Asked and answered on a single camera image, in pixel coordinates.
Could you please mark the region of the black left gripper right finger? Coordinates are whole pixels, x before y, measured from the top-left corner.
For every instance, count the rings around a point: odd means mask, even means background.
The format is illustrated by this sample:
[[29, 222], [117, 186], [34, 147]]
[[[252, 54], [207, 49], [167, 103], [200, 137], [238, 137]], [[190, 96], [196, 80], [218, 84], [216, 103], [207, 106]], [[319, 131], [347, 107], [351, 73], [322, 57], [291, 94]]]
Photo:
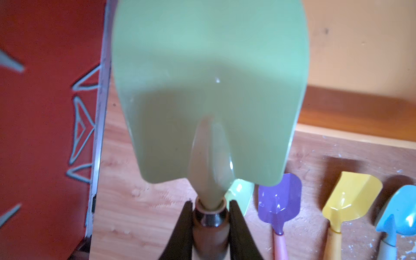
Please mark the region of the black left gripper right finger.
[[231, 260], [262, 260], [236, 200], [229, 202], [229, 246]]

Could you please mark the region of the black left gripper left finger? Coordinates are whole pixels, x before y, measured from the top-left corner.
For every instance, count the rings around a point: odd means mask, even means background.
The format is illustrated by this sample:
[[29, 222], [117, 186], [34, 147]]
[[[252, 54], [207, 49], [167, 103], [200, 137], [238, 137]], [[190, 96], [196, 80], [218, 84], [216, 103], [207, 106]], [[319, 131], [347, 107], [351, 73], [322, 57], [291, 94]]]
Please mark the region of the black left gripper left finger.
[[185, 202], [160, 260], [191, 260], [193, 248], [193, 203]]

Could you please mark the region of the purple shovel blade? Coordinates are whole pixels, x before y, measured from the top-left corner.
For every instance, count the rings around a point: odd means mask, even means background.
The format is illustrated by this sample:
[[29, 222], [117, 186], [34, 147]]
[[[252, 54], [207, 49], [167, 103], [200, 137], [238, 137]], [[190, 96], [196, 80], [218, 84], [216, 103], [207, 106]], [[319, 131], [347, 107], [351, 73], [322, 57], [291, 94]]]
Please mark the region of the purple shovel blade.
[[258, 188], [258, 216], [272, 226], [275, 260], [289, 258], [283, 228], [300, 213], [301, 195], [302, 182], [292, 173], [284, 174], [275, 186], [260, 185]]

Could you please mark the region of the light green shovel blade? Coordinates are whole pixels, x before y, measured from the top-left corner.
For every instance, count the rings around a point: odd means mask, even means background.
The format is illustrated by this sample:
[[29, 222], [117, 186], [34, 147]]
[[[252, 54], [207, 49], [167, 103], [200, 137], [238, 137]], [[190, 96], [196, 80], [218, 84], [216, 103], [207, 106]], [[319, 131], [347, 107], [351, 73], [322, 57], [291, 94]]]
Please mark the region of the light green shovel blade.
[[235, 179], [224, 196], [227, 200], [227, 209], [229, 209], [229, 202], [235, 200], [238, 203], [242, 215], [245, 216], [249, 208], [254, 188], [255, 184], [251, 182]]

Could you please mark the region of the yellow shovel yellow handle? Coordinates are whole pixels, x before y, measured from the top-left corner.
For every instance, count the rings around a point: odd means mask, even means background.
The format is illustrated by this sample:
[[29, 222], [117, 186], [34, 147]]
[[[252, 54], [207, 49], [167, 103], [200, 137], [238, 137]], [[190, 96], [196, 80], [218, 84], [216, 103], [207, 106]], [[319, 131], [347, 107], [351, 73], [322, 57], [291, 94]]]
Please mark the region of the yellow shovel yellow handle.
[[383, 187], [373, 175], [343, 171], [327, 199], [322, 214], [329, 220], [324, 260], [342, 259], [342, 223], [367, 214]]

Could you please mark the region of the blue shovel white handle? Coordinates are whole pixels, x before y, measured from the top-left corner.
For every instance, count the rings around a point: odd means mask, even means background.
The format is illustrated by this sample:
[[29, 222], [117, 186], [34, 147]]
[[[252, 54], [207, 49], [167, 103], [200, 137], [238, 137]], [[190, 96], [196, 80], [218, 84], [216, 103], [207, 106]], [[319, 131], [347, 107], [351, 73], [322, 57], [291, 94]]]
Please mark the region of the blue shovel white handle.
[[405, 185], [398, 189], [384, 204], [375, 221], [377, 232], [386, 236], [380, 241], [378, 260], [395, 260], [397, 236], [416, 234], [416, 187]]

